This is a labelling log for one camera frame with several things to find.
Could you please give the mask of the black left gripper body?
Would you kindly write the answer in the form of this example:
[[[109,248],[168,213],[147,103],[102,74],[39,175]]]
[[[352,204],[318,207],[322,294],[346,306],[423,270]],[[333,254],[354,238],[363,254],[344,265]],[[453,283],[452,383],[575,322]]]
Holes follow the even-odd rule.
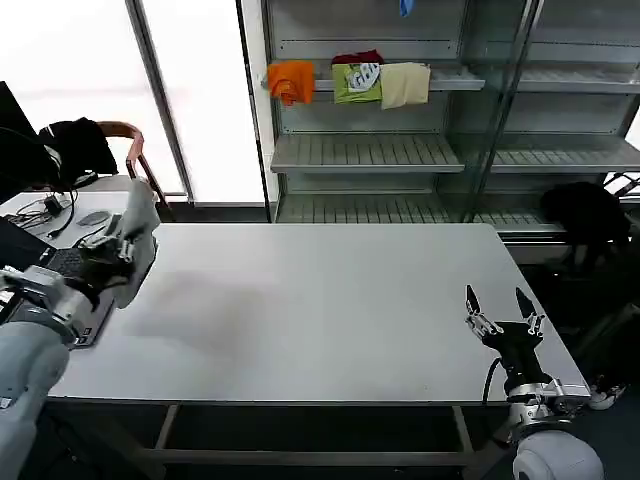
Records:
[[[120,257],[102,258],[82,254],[73,275],[73,289],[82,293],[91,303],[98,303],[104,291],[126,285],[133,273],[132,261]]]

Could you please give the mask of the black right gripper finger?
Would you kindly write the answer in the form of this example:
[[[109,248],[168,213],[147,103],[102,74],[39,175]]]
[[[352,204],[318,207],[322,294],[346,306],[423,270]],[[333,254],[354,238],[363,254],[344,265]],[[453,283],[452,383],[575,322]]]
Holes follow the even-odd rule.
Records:
[[[504,333],[504,330],[496,322],[485,316],[471,285],[466,286],[465,305],[467,309],[465,323],[477,338],[484,340],[489,336]]]
[[[516,288],[516,300],[521,315],[528,325],[528,334],[542,336],[545,315],[537,312],[533,302],[519,287]]]

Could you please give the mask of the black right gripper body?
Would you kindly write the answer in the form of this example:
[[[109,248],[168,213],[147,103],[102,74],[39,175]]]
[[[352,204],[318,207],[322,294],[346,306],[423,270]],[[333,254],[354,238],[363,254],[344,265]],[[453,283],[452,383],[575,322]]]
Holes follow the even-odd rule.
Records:
[[[542,338],[530,334],[526,323],[498,322],[497,327],[499,331],[485,334],[482,343],[499,353],[506,372],[504,386],[548,384],[551,377],[542,370],[535,353]]]

